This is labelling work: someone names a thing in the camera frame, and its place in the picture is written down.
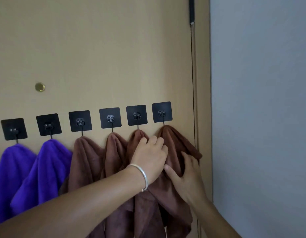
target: silver bracelet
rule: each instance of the silver bracelet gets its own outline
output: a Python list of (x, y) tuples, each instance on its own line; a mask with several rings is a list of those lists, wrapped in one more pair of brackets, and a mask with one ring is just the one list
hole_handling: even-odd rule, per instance
[(136, 167), (136, 168), (142, 173), (142, 175), (144, 176), (144, 179), (145, 179), (145, 188), (142, 189), (142, 192), (145, 191), (145, 190), (147, 190), (147, 187), (148, 187), (148, 184), (147, 184), (147, 177), (146, 177), (146, 174), (145, 174), (145, 172), (143, 171), (143, 169), (142, 169), (140, 166), (136, 165), (136, 164), (129, 164), (128, 166), (134, 166), (134, 167)]

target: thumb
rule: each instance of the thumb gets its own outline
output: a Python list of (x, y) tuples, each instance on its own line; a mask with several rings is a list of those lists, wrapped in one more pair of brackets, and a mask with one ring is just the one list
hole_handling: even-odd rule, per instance
[(164, 170), (173, 182), (173, 184), (176, 184), (180, 181), (180, 177), (176, 174), (176, 172), (170, 167), (169, 165), (164, 165)]

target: black hinge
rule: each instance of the black hinge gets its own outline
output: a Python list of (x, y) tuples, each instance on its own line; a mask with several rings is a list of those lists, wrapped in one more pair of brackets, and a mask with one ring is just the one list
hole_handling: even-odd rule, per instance
[(190, 24), (195, 24), (195, 0), (189, 0), (189, 20)]

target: hook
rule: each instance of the hook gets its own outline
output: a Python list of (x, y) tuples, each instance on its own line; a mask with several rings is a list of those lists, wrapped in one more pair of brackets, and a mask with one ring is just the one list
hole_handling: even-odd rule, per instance
[(137, 120), (137, 129), (139, 129), (139, 120), (141, 119), (141, 114), (139, 112), (133, 113), (134, 119)]
[(165, 123), (164, 123), (164, 117), (166, 116), (166, 112), (165, 112), (164, 110), (160, 110), (160, 111), (158, 112), (158, 116), (159, 116), (160, 118), (163, 119), (163, 125), (165, 125)]
[(50, 134), (50, 139), (52, 139), (52, 130), (53, 130), (53, 125), (51, 123), (46, 123), (44, 125), (46, 130), (49, 130), (49, 134)]
[(83, 118), (76, 119), (77, 125), (81, 126), (81, 136), (83, 136), (83, 126), (86, 124)]
[(15, 139), (16, 139), (16, 144), (18, 144), (18, 134), (19, 134), (19, 131), (16, 128), (10, 128), (10, 132), (14, 134)]
[(109, 123), (111, 123), (111, 129), (112, 129), (112, 132), (113, 132), (113, 123), (115, 122), (114, 116), (113, 116), (113, 115), (108, 115), (108, 116), (107, 116), (107, 121), (108, 121)]

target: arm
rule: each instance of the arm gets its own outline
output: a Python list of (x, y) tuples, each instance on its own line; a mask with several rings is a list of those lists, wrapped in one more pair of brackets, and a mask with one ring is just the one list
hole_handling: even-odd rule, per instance
[(207, 199), (198, 161), (184, 152), (182, 154), (185, 159), (183, 177), (180, 178), (168, 165), (165, 165), (164, 169), (172, 180), (176, 191), (197, 215), (207, 237), (241, 238)]
[[(131, 163), (151, 184), (163, 170), (168, 149), (164, 140), (142, 138)], [(0, 237), (86, 237), (121, 204), (145, 187), (142, 173), (129, 166), (104, 180), (32, 208), (0, 225)]]

